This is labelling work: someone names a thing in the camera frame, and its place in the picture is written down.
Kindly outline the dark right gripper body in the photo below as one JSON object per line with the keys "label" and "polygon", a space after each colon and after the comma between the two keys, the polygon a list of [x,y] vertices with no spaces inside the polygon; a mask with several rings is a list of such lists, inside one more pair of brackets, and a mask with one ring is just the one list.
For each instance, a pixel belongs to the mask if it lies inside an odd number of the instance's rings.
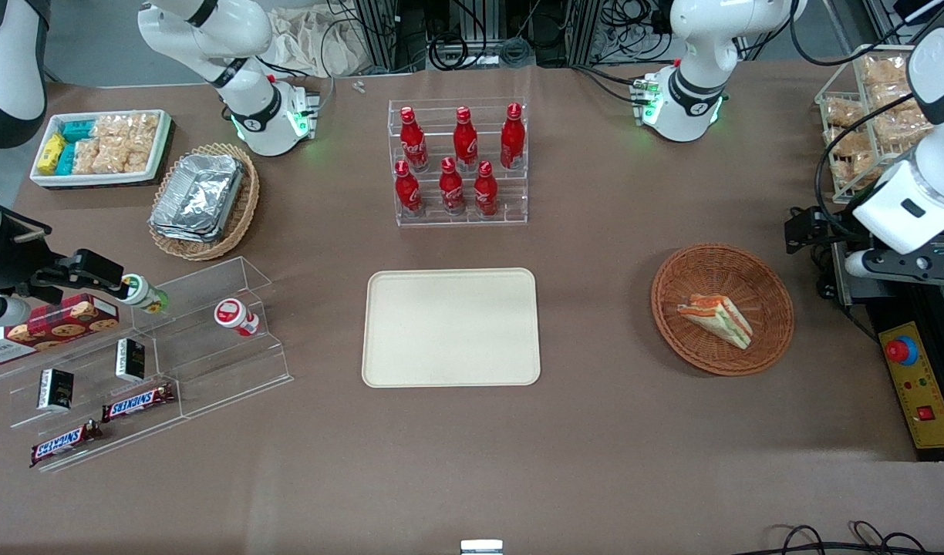
{"label": "dark right gripper body", "polygon": [[37,274],[53,265],[50,234],[52,226],[0,205],[0,295],[52,298],[52,285],[35,284]]}

